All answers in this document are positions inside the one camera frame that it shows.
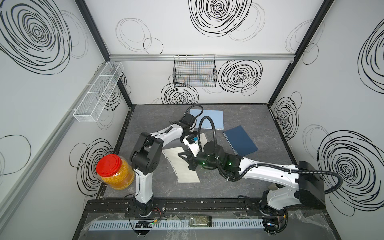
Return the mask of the torn lined paper page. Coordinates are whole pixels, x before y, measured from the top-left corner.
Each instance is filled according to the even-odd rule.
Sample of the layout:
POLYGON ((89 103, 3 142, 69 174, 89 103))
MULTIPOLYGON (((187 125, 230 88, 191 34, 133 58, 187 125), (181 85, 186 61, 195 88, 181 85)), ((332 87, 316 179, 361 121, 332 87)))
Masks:
POLYGON ((184 152, 182 147, 164 149, 162 152, 171 164, 178 178, 178 183, 200 183, 197 173, 190 170, 188 163, 178 156, 179 153, 184 152))

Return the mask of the white lined spiral notebook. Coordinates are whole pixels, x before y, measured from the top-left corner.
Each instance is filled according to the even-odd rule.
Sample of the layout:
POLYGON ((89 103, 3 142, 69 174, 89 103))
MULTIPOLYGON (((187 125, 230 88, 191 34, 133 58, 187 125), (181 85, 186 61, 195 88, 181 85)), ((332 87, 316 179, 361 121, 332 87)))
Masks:
POLYGON ((208 139, 205 133, 200 134, 200 142, 201 142, 201 147, 198 146, 198 149, 203 151, 205 144, 208 143, 208 139))

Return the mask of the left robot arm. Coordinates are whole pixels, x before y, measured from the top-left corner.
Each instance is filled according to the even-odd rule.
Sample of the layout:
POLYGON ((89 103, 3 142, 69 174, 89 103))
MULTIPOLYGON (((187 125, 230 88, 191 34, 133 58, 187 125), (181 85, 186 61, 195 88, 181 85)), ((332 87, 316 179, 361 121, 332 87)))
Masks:
POLYGON ((193 105, 185 111, 180 120, 170 122, 168 127, 157 132, 140 134, 130 160, 136 176, 134 206, 141 215, 147 216, 152 210, 153 172, 160 163, 163 147, 174 140, 180 140, 188 147, 188 150, 182 153, 187 157, 187 163, 201 151, 198 144, 199 135, 193 128, 203 111, 203 106, 193 105))

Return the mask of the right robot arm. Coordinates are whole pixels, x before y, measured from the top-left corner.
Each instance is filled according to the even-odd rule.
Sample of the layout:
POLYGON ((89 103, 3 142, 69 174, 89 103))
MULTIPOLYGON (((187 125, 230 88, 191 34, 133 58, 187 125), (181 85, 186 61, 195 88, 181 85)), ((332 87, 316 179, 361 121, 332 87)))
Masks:
POLYGON ((325 209, 325 196, 338 190, 343 178, 334 172, 315 170, 311 164, 300 161, 298 165, 276 165, 254 161, 245 157, 228 154, 217 143, 216 130, 213 140, 205 145, 201 142, 201 130, 193 131, 196 118, 184 114, 181 120, 175 121, 181 126, 181 141, 188 150, 178 156, 194 171, 198 166, 209 170, 218 170, 220 176, 229 182, 242 179, 256 179, 279 186, 277 190, 263 193, 261 208, 276 211, 293 205, 304 205, 312 209, 325 209))

